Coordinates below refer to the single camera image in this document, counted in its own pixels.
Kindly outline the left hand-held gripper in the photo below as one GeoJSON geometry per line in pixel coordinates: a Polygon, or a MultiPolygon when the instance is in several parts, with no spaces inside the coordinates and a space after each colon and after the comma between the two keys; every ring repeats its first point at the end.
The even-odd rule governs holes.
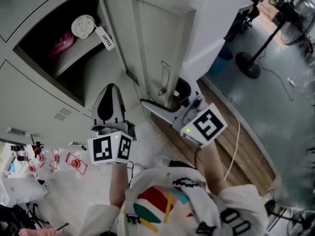
{"type": "Polygon", "coordinates": [[[108,84],[92,107],[91,138],[88,151],[95,165],[118,165],[129,162],[132,141],[136,140],[135,125],[125,121],[125,106],[119,88],[108,84]],[[110,118],[115,123],[105,124],[110,118]]]}

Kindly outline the person's right white shoe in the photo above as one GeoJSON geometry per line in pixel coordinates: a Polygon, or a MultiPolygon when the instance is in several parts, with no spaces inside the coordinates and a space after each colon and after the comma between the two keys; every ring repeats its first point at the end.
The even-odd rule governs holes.
{"type": "Polygon", "coordinates": [[[154,158],[154,162],[158,166],[167,166],[168,167],[171,161],[172,160],[166,156],[157,156],[154,158]]]}

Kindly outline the cardboard box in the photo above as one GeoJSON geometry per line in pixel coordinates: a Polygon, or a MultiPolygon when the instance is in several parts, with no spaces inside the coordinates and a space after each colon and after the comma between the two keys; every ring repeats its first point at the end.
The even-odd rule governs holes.
{"type": "Polygon", "coordinates": [[[263,0],[257,4],[257,9],[262,12],[270,21],[274,20],[279,10],[270,3],[270,0],[263,0]]]}

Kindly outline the wooden plank platform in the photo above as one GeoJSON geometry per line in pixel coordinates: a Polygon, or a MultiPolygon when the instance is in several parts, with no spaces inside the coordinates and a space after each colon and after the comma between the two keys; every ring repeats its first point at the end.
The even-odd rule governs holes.
{"type": "MultiPolygon", "coordinates": [[[[276,178],[274,170],[247,131],[243,127],[238,127],[236,117],[225,104],[201,80],[198,80],[197,83],[206,101],[208,103],[213,102],[218,107],[228,124],[223,133],[215,139],[225,173],[230,166],[234,150],[237,149],[232,168],[227,176],[227,182],[232,186],[253,184],[257,187],[259,194],[264,196],[276,178]]],[[[183,160],[192,165],[196,162],[199,172],[203,174],[199,157],[194,158],[197,146],[181,138],[164,120],[154,115],[151,115],[151,120],[184,156],[183,160]]]]}

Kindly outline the white paper tag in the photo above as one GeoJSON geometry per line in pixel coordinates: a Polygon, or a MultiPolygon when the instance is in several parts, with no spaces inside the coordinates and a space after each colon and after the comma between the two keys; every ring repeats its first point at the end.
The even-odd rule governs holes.
{"type": "Polygon", "coordinates": [[[95,32],[99,36],[99,38],[101,39],[102,43],[104,44],[105,48],[108,51],[111,51],[115,48],[113,40],[103,27],[96,27],[95,32]]]}

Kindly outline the person's white patterned shirt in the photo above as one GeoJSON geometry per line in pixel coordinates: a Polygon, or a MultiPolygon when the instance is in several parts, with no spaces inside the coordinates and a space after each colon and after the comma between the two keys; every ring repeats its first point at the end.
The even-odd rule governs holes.
{"type": "Polygon", "coordinates": [[[121,208],[97,206],[79,236],[264,236],[268,216],[254,185],[209,193],[193,168],[144,170],[121,208]]]}

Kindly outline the black floor fan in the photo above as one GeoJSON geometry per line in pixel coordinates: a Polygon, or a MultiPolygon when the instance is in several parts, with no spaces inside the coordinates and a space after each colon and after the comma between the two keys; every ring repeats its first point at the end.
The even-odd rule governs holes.
{"type": "Polygon", "coordinates": [[[287,0],[278,0],[275,5],[280,14],[277,28],[273,30],[266,42],[255,55],[239,52],[235,61],[238,68],[248,77],[256,79],[260,76],[260,66],[256,59],[267,48],[278,32],[281,32],[281,42],[293,45],[300,42],[315,25],[315,0],[299,0],[295,6],[287,0]]]}
{"type": "Polygon", "coordinates": [[[315,210],[284,207],[274,199],[265,209],[269,218],[265,236],[315,236],[315,210]]]}

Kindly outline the pink container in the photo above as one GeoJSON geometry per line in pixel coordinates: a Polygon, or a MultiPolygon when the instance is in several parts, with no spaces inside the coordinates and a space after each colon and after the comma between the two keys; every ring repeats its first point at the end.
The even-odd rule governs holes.
{"type": "Polygon", "coordinates": [[[54,45],[50,48],[47,53],[48,58],[53,58],[63,51],[69,49],[75,42],[75,37],[71,31],[66,32],[60,38],[56,40],[54,45]]]}

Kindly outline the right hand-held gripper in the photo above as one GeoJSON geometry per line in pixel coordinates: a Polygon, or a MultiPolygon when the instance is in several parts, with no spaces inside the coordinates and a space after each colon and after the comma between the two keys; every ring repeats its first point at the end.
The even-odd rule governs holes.
{"type": "Polygon", "coordinates": [[[180,136],[203,148],[227,128],[227,123],[214,103],[208,104],[203,95],[190,103],[190,95],[189,83],[179,77],[172,98],[172,105],[178,105],[175,109],[148,99],[141,98],[140,102],[155,116],[171,124],[180,136]]]}

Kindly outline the person's left forearm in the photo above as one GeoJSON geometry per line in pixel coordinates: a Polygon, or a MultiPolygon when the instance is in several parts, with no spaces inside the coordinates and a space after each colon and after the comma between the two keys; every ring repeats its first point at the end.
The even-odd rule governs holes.
{"type": "Polygon", "coordinates": [[[125,202],[125,191],[129,188],[127,164],[112,167],[109,202],[110,205],[121,208],[125,202]]]}

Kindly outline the large white box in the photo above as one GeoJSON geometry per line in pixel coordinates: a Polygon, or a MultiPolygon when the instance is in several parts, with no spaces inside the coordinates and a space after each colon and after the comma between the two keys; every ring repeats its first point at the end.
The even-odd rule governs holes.
{"type": "Polygon", "coordinates": [[[189,0],[196,9],[180,76],[198,80],[211,68],[245,0],[189,0]]]}

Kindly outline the person's white shoe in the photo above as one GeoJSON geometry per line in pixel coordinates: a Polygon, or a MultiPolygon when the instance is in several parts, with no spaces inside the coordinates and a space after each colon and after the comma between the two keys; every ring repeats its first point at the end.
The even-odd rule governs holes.
{"type": "Polygon", "coordinates": [[[154,158],[154,162],[158,166],[167,166],[168,167],[171,161],[172,160],[166,156],[157,156],[154,158]]]}
{"type": "Polygon", "coordinates": [[[138,173],[140,173],[143,170],[145,170],[145,168],[141,164],[135,163],[133,165],[133,170],[132,170],[133,176],[136,176],[138,173]]]}

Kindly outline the person's right forearm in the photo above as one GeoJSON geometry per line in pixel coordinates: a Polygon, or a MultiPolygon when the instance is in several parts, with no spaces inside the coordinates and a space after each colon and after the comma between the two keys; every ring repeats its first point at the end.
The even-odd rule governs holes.
{"type": "Polygon", "coordinates": [[[208,146],[202,148],[198,153],[198,157],[203,167],[208,189],[212,194],[218,196],[229,185],[224,179],[223,165],[215,142],[213,141],[208,146]]]}

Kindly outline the grey metal locker cabinet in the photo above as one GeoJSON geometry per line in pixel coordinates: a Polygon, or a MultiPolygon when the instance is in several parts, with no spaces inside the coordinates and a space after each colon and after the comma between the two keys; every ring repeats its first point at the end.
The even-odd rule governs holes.
{"type": "MultiPolygon", "coordinates": [[[[9,62],[39,87],[87,116],[91,126],[96,98],[114,83],[123,96],[127,118],[138,121],[142,110],[139,98],[146,96],[126,73],[116,46],[108,51],[95,28],[88,38],[74,36],[69,49],[47,57],[56,40],[71,31],[72,22],[81,15],[92,16],[95,28],[103,27],[112,39],[99,0],[0,0],[0,68],[9,62]]],[[[86,145],[87,141],[67,146],[86,145]]]]}

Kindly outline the person's left white shoe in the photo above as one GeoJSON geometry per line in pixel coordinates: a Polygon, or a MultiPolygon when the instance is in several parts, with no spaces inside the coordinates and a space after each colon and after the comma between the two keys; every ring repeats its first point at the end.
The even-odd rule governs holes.
{"type": "Polygon", "coordinates": [[[143,170],[145,170],[145,168],[141,164],[135,163],[133,165],[133,170],[132,170],[133,176],[136,176],[138,173],[140,173],[143,170]]]}

